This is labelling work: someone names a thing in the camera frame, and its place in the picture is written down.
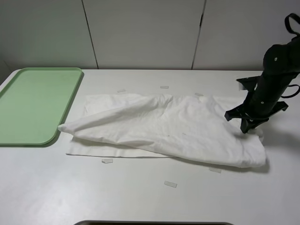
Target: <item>plastic tray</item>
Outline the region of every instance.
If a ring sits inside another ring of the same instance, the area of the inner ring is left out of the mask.
[[[25,68],[0,92],[0,145],[42,145],[57,134],[79,68]]]

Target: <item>white table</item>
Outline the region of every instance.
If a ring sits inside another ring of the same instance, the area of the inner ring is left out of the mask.
[[[168,93],[246,96],[238,77],[254,71],[84,70],[67,121],[90,94]],[[16,73],[0,86],[3,88]],[[295,90],[287,90],[286,95]],[[268,164],[256,169],[174,158],[67,156],[71,136],[47,148],[0,148],[0,224],[72,225],[82,220],[300,224],[300,95],[261,125]],[[177,188],[164,181],[177,183]]]

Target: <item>crumpled white cloth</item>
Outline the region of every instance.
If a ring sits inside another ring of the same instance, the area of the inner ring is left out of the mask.
[[[224,117],[225,111],[243,99],[117,94],[89,96],[87,100],[83,118],[59,126],[60,131],[74,136],[73,155],[99,151],[97,156],[108,156],[101,153],[102,147],[114,152],[120,145],[115,156],[137,149],[140,154],[133,157],[152,153],[154,157],[171,155],[236,167],[265,164],[265,150],[256,132],[243,134],[240,120],[228,122]]]

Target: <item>flat folded cloth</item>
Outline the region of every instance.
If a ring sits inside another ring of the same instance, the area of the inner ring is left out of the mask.
[[[180,157],[258,167],[266,154],[258,131],[243,134],[225,111],[243,99],[167,94],[87,96],[83,118],[62,124],[72,134],[67,154],[102,157]]]

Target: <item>black strap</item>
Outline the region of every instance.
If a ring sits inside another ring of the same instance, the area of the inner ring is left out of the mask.
[[[300,37],[300,33],[293,31],[293,29],[291,28],[290,20],[289,20],[290,18],[294,19],[298,24],[300,24],[300,17],[295,13],[291,13],[285,18],[285,27],[287,31],[291,34],[295,34],[298,37]]]
[[[300,93],[300,86],[299,85],[291,84],[288,87],[296,87],[296,86],[298,87],[298,90],[294,94],[289,95],[289,96],[281,96],[281,98],[292,98],[292,97],[295,97],[296,95],[298,95]]]

